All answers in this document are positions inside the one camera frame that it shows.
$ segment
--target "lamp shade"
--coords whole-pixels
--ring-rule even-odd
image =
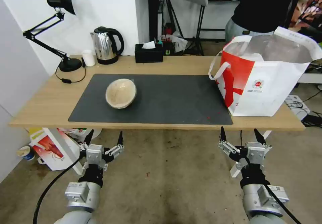
[[[76,0],[47,0],[49,6],[53,8],[64,8],[71,14],[76,15]]]

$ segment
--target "electric kettle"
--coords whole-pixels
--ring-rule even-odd
[[[116,30],[106,27],[98,27],[92,36],[97,61],[100,64],[113,64],[118,60],[118,56],[124,50],[124,41],[122,35]],[[121,48],[117,50],[113,35],[116,35],[120,42]]]

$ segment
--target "person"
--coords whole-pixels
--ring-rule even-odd
[[[286,18],[291,0],[240,0],[225,28],[226,42],[240,35],[273,34]]]

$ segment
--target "kettle handle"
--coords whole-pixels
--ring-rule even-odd
[[[120,32],[119,32],[119,31],[117,31],[116,29],[107,28],[106,30],[107,30],[107,32],[109,32],[111,35],[116,35],[116,36],[118,37],[118,39],[120,40],[121,48],[120,48],[120,50],[117,50],[117,48],[116,48],[116,44],[115,44],[115,40],[114,40],[113,36],[111,37],[111,40],[112,40],[112,41],[114,41],[116,54],[117,54],[117,55],[121,55],[121,53],[122,53],[122,52],[123,52],[123,50],[124,50],[124,40],[123,40],[122,35],[121,35],[121,34],[120,34]]]

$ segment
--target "kettle lid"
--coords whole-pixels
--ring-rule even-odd
[[[106,27],[98,27],[96,29],[94,29],[94,33],[100,34],[100,33],[106,33],[108,30]]]

